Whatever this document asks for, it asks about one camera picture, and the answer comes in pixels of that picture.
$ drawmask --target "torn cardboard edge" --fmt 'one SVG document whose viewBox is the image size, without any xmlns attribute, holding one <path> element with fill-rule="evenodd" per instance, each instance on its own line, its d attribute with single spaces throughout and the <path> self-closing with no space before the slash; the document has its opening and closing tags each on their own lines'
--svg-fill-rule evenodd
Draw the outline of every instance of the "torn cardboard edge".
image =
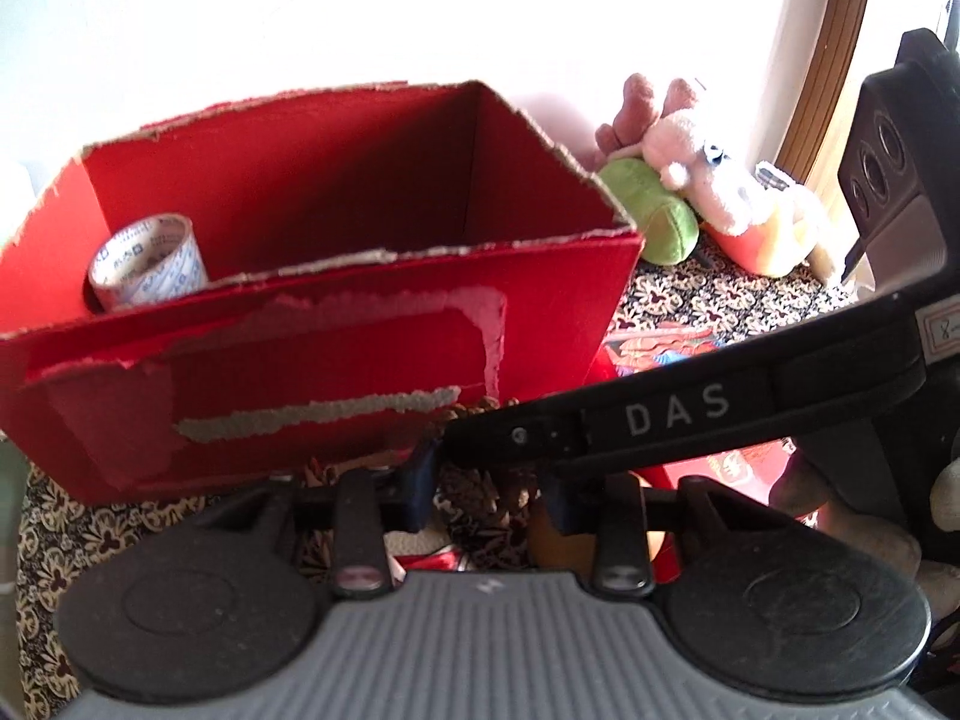
<svg viewBox="0 0 960 720">
<path fill-rule="evenodd" d="M 194 443 L 228 442 L 270 436 L 283 428 L 306 422 L 325 425 L 386 410 L 433 413 L 456 403 L 460 392 L 459 386 L 440 386 L 430 392 L 415 389 L 412 392 L 365 395 L 346 400 L 310 401 L 276 409 L 233 412 L 228 416 L 208 419 L 181 419 L 174 425 L 174 430 Z"/>
<path fill-rule="evenodd" d="M 35 371 L 25 384 L 51 384 L 111 367 L 122 370 L 142 367 L 149 372 L 152 367 L 165 365 L 165 361 L 171 357 L 195 354 L 210 348 L 238 346 L 242 343 L 270 341 L 281 335 L 326 332 L 454 310 L 460 312 L 480 333 L 484 351 L 484 388 L 487 394 L 497 397 L 500 365 L 503 360 L 506 309 L 505 295 L 491 287 L 461 287 L 422 293 L 405 290 L 396 295 L 342 292 L 317 301 L 279 293 L 256 310 L 237 317 L 234 322 L 177 338 L 170 346 L 140 359 L 83 357 L 69 362 L 58 362 Z"/>
<path fill-rule="evenodd" d="M 558 245 L 558 244 L 568 244 L 569 242 L 578 242 L 578 241 L 588 241 L 594 238 L 617 238 L 619 236 L 629 236 L 637 232 L 637 225 L 635 225 L 632 217 L 627 213 L 624 206 L 620 201 L 607 189 L 606 185 L 600 180 L 600 178 L 592 172 L 588 172 L 580 165 L 576 160 L 573 154 L 563 145 L 556 143 L 546 134 L 544 129 L 542 129 L 539 124 L 534 121 L 534 119 L 528 114 L 524 109 L 509 103 L 505 98 L 502 97 L 500 93 L 497 93 L 496 90 L 491 89 L 483 81 L 471 79 L 467 81 L 462 81 L 459 83 L 431 83 L 431 84 L 407 84 L 403 81 L 392 81 L 387 83 L 373 83 L 373 84 L 354 84 L 347 86 L 338 86 L 338 87 L 319 87 L 315 89 L 298 89 L 298 90 L 289 90 L 286 92 L 280 92 L 275 95 L 263 95 L 262 97 L 257 98 L 247 98 L 246 100 L 234 101 L 234 103 L 216 103 L 208 108 L 205 108 L 200 111 L 183 114 L 179 117 L 174 117 L 173 119 L 167 119 L 164 122 L 159 122 L 158 124 L 150 124 L 141 129 L 136 130 L 135 132 L 128 133 L 127 135 L 122 135 L 118 138 L 112 138 L 109 140 L 99 141 L 96 143 L 90 143 L 87 146 L 83 146 L 80 151 L 75 154 L 70 160 L 68 160 L 61 170 L 56 174 L 54 179 L 51 181 L 48 186 L 40 193 L 37 198 L 37 202 L 32 206 L 30 210 L 27 211 L 24 220 L 21 221 L 21 224 L 18 226 L 16 233 L 14 233 L 6 242 L 3 242 L 0 245 L 0 258 L 3 257 L 4 253 L 8 250 L 9 247 L 15 247 L 18 245 L 18 242 L 23 234 L 26 225 L 29 223 L 31 216 L 38 210 L 40 210 L 46 200 L 48 191 L 51 191 L 54 196 L 59 194 L 56 185 L 59 180 L 61 180 L 64 172 L 74 163 L 76 163 L 82 169 L 85 169 L 83 161 L 90 156 L 93 151 L 96 151 L 98 148 L 103 146 L 110 146 L 114 143 L 123 143 L 126 141 L 140 140 L 140 139 L 152 139 L 158 140 L 162 135 L 171 132 L 173 130 L 179 129 L 181 127 L 188 127 L 194 122 L 200 121 L 201 119 L 210 119 L 215 116 L 222 115 L 224 113 L 232 113 L 248 110 L 251 108 L 261 107 L 270 103 L 274 103 L 276 100 L 289 100 L 290 98 L 300 98 L 306 97 L 306 95 L 313 95 L 316 93 L 322 92 L 348 92 L 351 90 L 357 89 L 367 89 L 375 91 L 395 91 L 397 89 L 425 89 L 425 90 L 434 90 L 434 89 L 443 89 L 443 88 L 464 88 L 470 85 L 479 85 L 488 93 L 492 94 L 498 101 L 498 103 L 504 105 L 512 114 L 521 117 L 523 122 L 531 130 L 531 132 L 536 136 L 536 138 L 541 141 L 544 147 L 553 155 L 560 165 L 562 165 L 565 170 L 573 172 L 574 175 L 578 177 L 581 183 L 587 183 L 592 185 L 594 189 L 599 190 L 599 194 L 602 197 L 603 201 L 606 202 L 608 207 L 611 208 L 611 227 L 599 227 L 592 230 L 587 230 L 571 235 L 564 236 L 553 236 L 541 239 L 529 239 L 521 241 L 512 241 L 512 242 L 483 242 L 483 244 L 477 245 L 450 245 L 450 247 L 444 247 L 440 245 L 439 247 L 429 247 L 427 250 L 418 250 L 418 251 L 405 251 L 405 252 L 396 252 L 392 250 L 384 250 L 384 248 L 378 248 L 377 250 L 362 250 L 357 252 L 347 252 L 344 254 L 338 254 L 333 257 L 326 257 L 320 260 L 310 261 L 306 263 L 297 264 L 294 266 L 284 266 L 280 269 L 273 269 L 272 271 L 258 271 L 253 272 L 244 272 L 243 274 L 232 274 L 225 278 L 218 279 L 216 281 L 208 283 L 201 290 L 197 290 L 191 295 L 186 295 L 186 298 L 190 298 L 193 295 L 201 295 L 204 292 L 209 290 L 215 290 L 222 287 L 244 285 L 244 284 L 254 284 L 267 281 L 274 278 L 286 278 L 291 276 L 301 276 L 309 274 L 319 274 L 323 271 L 334 271 L 335 269 L 345 269 L 353 268 L 354 266 L 371 266 L 371 265 L 384 265 L 390 264 L 397 261 L 403 260 L 421 260 L 429 259 L 434 257 L 445 257 L 445 256 L 463 256 L 471 254 L 473 252 L 482 252 L 482 251 L 492 251 L 498 250 L 498 248 L 532 248 L 532 247 L 545 247 L 546 245 Z M 137 306 L 125 309 L 125 311 L 136 311 L 136 310 L 151 310 L 155 309 L 155 305 L 146 305 L 146 306 Z M 79 324 L 82 322 L 90 322 L 90 320 L 100 319 L 101 317 L 108 317 L 110 314 L 93 314 L 92 317 L 82 317 L 77 319 L 75 322 L 53 322 L 45 325 L 37 325 L 32 327 L 21 327 L 16 331 L 11 331 L 7 333 L 0 333 L 0 341 L 9 341 L 18 336 L 24 335 L 25 333 L 37 332 L 42 330 L 49 330 L 56 327 L 67 328 L 71 327 L 74 324 Z"/>
</svg>

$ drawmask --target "roll of tape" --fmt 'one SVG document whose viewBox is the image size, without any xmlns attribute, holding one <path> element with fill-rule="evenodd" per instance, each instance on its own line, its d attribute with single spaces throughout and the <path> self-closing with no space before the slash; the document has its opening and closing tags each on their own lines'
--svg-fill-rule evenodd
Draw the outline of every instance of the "roll of tape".
<svg viewBox="0 0 960 720">
<path fill-rule="evenodd" d="M 180 214 L 135 221 L 107 241 L 88 281 L 107 311 L 181 298 L 206 285 L 193 224 Z"/>
</svg>

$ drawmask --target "red object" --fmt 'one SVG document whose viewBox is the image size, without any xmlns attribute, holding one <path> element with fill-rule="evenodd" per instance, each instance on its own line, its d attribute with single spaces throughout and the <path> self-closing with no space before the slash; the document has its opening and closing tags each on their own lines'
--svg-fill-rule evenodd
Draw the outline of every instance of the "red object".
<svg viewBox="0 0 960 720">
<path fill-rule="evenodd" d="M 450 544 L 432 555 L 396 555 L 406 571 L 467 571 L 469 557 L 460 547 Z"/>
<path fill-rule="evenodd" d="M 218 283 L 93 313 L 98 247 L 164 212 Z M 85 503 L 404 447 L 581 384 L 640 247 L 480 83 L 217 106 L 85 148 L 0 253 L 0 427 Z"/>
</svg>

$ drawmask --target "green plush toy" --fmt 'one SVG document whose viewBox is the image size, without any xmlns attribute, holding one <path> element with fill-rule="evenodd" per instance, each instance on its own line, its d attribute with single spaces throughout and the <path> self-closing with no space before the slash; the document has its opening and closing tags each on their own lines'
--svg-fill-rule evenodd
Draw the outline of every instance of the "green plush toy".
<svg viewBox="0 0 960 720">
<path fill-rule="evenodd" d="M 696 214 L 680 196 L 664 189 L 656 170 L 642 159 L 624 157 L 608 162 L 597 175 L 645 237 L 641 259 L 676 265 L 690 256 L 700 237 Z"/>
</svg>

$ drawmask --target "gray ribbed base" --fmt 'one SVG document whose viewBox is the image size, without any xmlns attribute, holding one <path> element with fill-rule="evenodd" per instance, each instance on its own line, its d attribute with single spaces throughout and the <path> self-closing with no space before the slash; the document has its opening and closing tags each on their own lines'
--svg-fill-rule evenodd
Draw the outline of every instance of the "gray ribbed base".
<svg viewBox="0 0 960 720">
<path fill-rule="evenodd" d="M 65 720 L 923 720 L 906 694 L 796 707 L 737 693 L 670 646 L 642 605 L 571 574 L 414 572 L 390 596 L 334 608 L 299 658 L 190 707 L 85 693 Z"/>
</svg>

